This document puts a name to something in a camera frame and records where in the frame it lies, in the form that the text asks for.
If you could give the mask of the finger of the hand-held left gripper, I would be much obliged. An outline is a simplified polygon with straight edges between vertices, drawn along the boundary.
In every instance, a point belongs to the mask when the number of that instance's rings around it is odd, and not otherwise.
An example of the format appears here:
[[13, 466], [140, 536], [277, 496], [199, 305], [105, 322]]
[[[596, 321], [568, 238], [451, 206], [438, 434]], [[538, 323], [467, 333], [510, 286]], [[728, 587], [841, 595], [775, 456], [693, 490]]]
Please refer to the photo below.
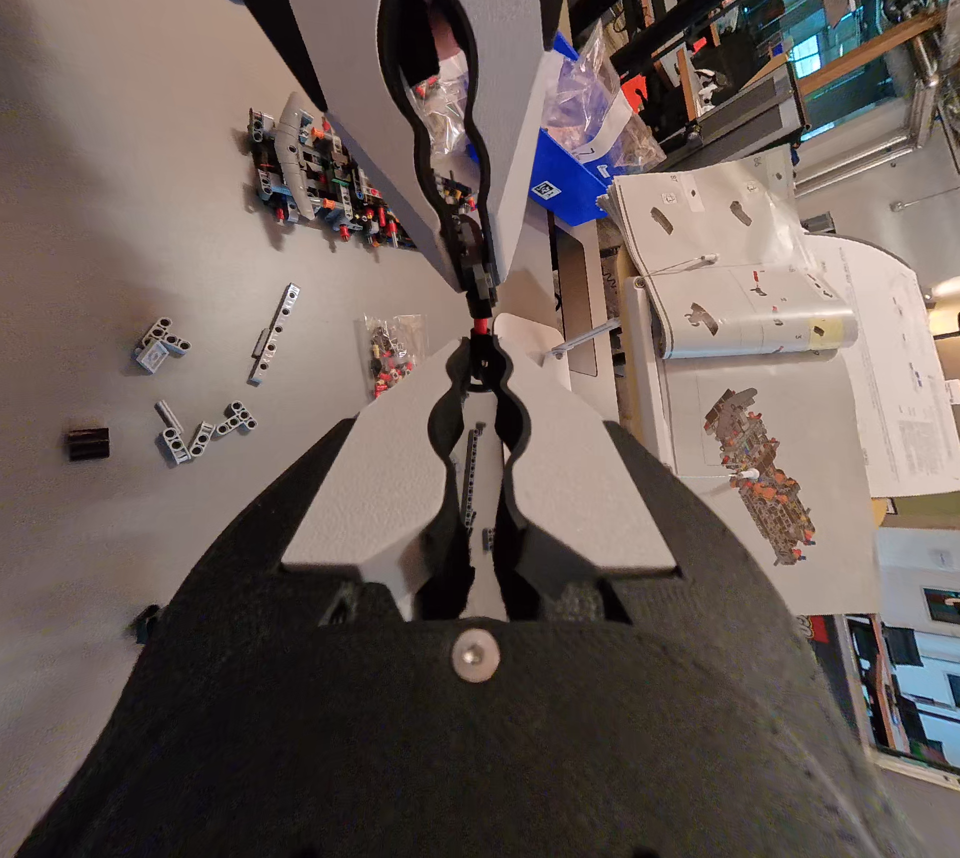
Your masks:
[[462, 292], [441, 218], [417, 171], [412, 108], [404, 91], [394, 97], [385, 75], [383, 0], [288, 1], [338, 134], [427, 262]]
[[474, 130], [486, 149], [486, 242], [498, 284], [517, 251], [539, 134], [546, 54], [540, 0], [456, 0], [472, 33]]

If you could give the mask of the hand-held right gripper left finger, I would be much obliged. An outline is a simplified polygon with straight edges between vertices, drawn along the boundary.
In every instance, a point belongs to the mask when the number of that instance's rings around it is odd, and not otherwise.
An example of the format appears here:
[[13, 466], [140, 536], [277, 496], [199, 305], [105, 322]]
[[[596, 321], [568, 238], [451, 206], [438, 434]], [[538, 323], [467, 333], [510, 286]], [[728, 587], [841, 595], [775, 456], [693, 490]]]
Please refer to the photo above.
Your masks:
[[426, 620], [459, 618], [474, 583], [452, 454], [471, 347], [451, 341], [363, 408], [283, 552], [285, 570], [388, 588]]

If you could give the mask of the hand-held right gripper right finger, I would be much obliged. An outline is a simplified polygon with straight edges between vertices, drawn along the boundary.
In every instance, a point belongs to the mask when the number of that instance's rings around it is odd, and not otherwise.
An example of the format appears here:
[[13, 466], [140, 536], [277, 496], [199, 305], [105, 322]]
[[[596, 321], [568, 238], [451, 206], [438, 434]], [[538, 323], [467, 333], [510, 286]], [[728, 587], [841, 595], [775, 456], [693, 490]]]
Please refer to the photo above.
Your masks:
[[675, 576], [678, 564], [599, 414], [492, 336], [487, 386], [506, 452], [493, 566], [511, 621], [537, 619], [573, 585]]

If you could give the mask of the colourful lego chassis assembly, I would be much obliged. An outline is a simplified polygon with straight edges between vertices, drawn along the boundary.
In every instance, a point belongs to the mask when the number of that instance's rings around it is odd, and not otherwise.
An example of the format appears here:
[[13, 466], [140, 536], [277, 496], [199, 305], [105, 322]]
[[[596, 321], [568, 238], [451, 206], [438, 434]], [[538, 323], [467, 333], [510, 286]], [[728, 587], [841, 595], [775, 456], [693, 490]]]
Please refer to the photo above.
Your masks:
[[[389, 206], [324, 113], [312, 116], [298, 93], [289, 96], [280, 120], [250, 109], [247, 143], [259, 197], [282, 226], [325, 225], [340, 240], [362, 240], [366, 248], [383, 245], [417, 250], [400, 218]], [[477, 221], [476, 194], [453, 172], [433, 167], [433, 181], [444, 212]]]

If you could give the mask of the clear bag of lego pins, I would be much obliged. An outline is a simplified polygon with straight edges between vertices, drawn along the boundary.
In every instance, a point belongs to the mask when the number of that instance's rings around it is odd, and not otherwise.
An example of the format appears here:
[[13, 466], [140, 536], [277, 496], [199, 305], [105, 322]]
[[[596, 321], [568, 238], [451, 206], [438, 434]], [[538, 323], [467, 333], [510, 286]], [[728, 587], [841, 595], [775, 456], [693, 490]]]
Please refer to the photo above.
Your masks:
[[419, 313], [382, 318], [366, 315], [363, 329], [369, 389], [376, 400], [428, 357], [426, 317]]

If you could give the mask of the group of light grey lego pieces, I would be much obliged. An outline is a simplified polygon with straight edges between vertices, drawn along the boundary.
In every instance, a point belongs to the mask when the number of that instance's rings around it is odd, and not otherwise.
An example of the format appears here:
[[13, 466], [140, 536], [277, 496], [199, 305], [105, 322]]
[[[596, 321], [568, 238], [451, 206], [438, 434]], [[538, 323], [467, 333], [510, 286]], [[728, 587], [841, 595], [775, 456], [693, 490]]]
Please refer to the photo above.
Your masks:
[[[251, 354], [250, 373], [246, 379], [251, 387], [260, 386], [273, 366], [278, 345], [288, 327], [301, 292], [300, 287], [294, 283], [284, 288], [269, 326], [258, 336]], [[162, 317], [141, 336], [133, 349], [131, 359], [138, 368], [154, 375], [167, 360], [185, 356], [192, 346], [190, 341], [174, 332], [171, 318]], [[162, 449], [175, 466], [201, 458], [212, 441], [221, 440], [234, 432], [250, 434], [260, 424], [241, 400], [234, 400], [226, 405], [217, 421], [199, 422], [191, 434], [185, 433], [184, 425], [167, 402], [163, 400], [156, 402], [154, 409], [163, 424], [159, 436]]]

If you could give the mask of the lego instruction booklet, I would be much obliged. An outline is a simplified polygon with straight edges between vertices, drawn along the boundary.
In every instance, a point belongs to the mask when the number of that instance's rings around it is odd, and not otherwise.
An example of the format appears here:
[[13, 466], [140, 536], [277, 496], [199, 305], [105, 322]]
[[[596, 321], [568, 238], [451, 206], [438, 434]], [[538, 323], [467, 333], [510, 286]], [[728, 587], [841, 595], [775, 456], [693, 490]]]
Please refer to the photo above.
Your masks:
[[784, 148], [618, 176], [597, 200], [644, 445], [796, 615], [880, 613], [875, 499], [958, 490], [958, 431], [915, 272], [813, 235]]

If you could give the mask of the person's left hand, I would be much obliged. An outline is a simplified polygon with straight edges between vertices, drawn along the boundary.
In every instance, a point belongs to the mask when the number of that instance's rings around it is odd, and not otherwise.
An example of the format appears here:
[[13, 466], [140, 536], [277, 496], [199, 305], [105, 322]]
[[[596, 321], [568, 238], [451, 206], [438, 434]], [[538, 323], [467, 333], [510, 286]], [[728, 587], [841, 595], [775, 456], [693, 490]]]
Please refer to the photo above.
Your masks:
[[467, 36], [463, 26], [453, 0], [414, 0], [411, 47], [416, 81], [438, 74], [442, 61], [465, 50]]

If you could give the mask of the large clear plastic bag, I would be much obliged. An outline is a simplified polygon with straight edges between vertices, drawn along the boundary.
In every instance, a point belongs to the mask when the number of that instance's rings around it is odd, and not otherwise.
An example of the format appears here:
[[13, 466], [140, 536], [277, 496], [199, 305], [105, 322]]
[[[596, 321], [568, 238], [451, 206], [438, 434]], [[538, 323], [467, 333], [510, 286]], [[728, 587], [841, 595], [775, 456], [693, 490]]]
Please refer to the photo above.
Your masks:
[[562, 58], [547, 86], [541, 127], [577, 164], [605, 179], [649, 172], [666, 159], [621, 90], [601, 22], [576, 58]]

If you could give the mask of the clear bag white label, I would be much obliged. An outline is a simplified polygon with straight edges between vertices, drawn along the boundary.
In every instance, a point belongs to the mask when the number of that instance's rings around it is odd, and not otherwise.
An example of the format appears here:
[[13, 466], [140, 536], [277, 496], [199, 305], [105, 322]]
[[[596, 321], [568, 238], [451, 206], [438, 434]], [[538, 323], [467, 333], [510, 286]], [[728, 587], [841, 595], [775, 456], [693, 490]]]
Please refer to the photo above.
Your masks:
[[466, 108], [470, 71], [462, 51], [439, 61], [438, 73], [414, 84], [407, 94], [430, 139], [430, 161], [442, 164], [469, 144]]

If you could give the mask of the blue plastic bin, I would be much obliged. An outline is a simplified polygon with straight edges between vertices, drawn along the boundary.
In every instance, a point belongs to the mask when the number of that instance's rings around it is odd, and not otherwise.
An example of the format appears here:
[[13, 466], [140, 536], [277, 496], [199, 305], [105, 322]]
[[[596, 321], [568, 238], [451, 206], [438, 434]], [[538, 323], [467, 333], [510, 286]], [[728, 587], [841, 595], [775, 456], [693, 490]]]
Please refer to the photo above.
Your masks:
[[605, 216], [596, 200], [606, 194], [611, 178], [599, 173], [601, 163], [582, 164], [544, 128], [537, 132], [534, 154], [529, 181], [534, 203], [570, 226]]

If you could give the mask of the framed poster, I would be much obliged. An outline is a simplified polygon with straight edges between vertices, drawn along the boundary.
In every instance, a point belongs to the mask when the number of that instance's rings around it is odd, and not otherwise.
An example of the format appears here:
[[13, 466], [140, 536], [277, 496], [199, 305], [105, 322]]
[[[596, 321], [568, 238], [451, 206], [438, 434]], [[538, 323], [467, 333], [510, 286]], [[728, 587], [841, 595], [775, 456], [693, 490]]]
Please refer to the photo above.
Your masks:
[[958, 638], [837, 620], [847, 687], [863, 743], [882, 767], [958, 789]]

